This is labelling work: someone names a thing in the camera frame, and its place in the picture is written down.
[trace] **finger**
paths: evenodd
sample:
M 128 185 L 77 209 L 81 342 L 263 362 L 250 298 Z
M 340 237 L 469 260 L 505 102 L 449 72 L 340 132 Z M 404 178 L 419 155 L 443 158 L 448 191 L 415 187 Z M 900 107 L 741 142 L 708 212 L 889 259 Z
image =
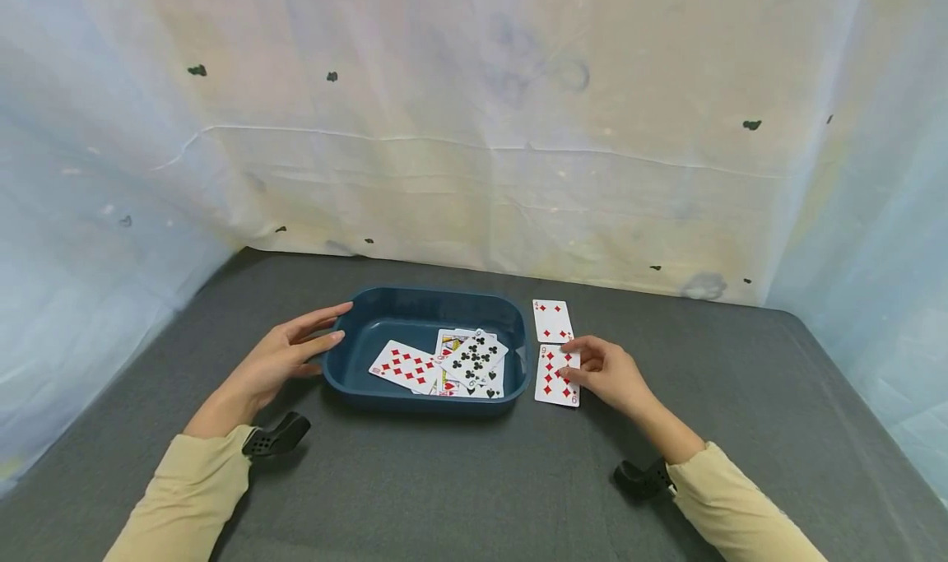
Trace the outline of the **finger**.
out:
M 309 363 L 301 365 L 298 369 L 293 371 L 293 376 L 298 379 L 304 379 L 304 377 L 318 377 L 323 374 L 323 365 L 320 363 Z
M 574 383 L 579 383 L 580 387 L 587 387 L 586 382 L 590 379 L 592 375 L 591 371 L 574 369 L 573 367 L 563 367 L 560 369 L 560 376 L 566 377 L 567 381 L 573 381 Z
M 298 318 L 291 319 L 287 323 L 282 323 L 276 327 L 282 333 L 285 333 L 288 339 L 292 340 L 300 337 L 300 334 L 305 330 L 314 329 L 326 319 L 337 318 L 339 315 L 347 313 L 351 308 L 353 308 L 353 304 L 348 301 L 345 304 L 317 309 L 305 315 L 300 315 Z
M 332 349 L 333 346 L 342 342 L 342 338 L 345 335 L 346 333 L 342 330 L 337 330 L 332 333 L 327 333 L 326 336 L 320 336 L 301 344 L 289 346 L 288 350 L 294 351 L 295 358 L 299 362 L 302 362 L 313 356 L 321 355 L 326 350 Z
M 321 332 L 322 330 L 328 330 L 330 327 L 336 325 L 336 320 L 338 318 L 330 318 L 325 321 L 319 321 L 316 325 L 312 327 L 307 327 L 305 330 L 300 330 L 295 337 L 289 338 L 291 344 L 299 344 L 301 342 L 306 342 L 306 340 L 312 340 L 311 337 L 314 332 Z
M 603 356 L 606 352 L 611 351 L 613 346 L 616 346 L 616 344 L 606 342 L 600 337 L 584 336 L 563 344 L 563 352 L 591 351 L 594 355 Z
M 602 359 L 592 358 L 591 360 L 587 360 L 586 362 L 580 365 L 580 368 L 582 370 L 590 370 L 590 371 L 602 370 Z

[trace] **gray table surface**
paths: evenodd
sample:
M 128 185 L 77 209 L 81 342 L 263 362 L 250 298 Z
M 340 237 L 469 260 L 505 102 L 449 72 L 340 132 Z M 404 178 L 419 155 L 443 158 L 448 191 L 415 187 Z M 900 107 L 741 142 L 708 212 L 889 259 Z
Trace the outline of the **gray table surface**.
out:
M 0 560 L 101 560 L 167 444 L 275 323 L 366 286 L 566 300 L 626 346 L 829 560 L 948 560 L 948 513 L 791 314 L 425 265 L 244 250 L 0 502 Z M 267 413 L 313 428 L 255 464 L 218 560 L 720 560 L 671 500 L 632 504 L 616 464 L 656 453 L 582 395 L 497 420 L 352 411 L 299 382 Z

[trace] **cuff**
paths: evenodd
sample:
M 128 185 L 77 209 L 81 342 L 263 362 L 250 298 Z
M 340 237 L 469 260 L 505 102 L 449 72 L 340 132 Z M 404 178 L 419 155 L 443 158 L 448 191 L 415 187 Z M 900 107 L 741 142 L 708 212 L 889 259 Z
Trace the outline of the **cuff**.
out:
M 242 449 L 253 426 L 240 425 L 225 437 L 199 439 L 179 434 L 155 470 L 155 477 L 183 483 L 200 483 L 227 468 L 236 473 L 247 473 L 250 460 Z

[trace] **black wrist clamp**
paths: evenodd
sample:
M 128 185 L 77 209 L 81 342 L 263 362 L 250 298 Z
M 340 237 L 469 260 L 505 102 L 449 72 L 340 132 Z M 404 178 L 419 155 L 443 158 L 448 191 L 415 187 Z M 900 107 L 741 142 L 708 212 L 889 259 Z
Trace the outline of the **black wrist clamp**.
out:
M 634 500 L 648 500 L 661 494 L 663 490 L 675 489 L 672 480 L 668 479 L 665 460 L 661 458 L 644 471 L 628 461 L 619 463 L 612 472 L 612 480 L 616 481 L 619 490 Z
M 274 430 L 254 429 L 244 443 L 243 454 L 248 457 L 270 457 L 289 453 L 300 443 L 311 424 L 301 414 L 291 412 L 283 416 Z

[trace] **card pile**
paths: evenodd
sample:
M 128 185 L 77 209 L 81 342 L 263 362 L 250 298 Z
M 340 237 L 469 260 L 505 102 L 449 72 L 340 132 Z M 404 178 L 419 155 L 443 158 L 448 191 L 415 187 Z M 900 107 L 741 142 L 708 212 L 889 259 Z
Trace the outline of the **card pile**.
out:
M 420 395 L 504 397 L 507 346 L 484 330 L 440 330 L 434 354 L 389 340 L 369 373 Z
M 563 367 L 579 368 L 579 354 L 563 352 L 560 346 L 573 339 L 569 309 L 561 300 L 534 300 L 532 307 L 537 340 L 541 342 L 534 399 L 557 406 L 579 407 L 579 386 L 560 375 Z

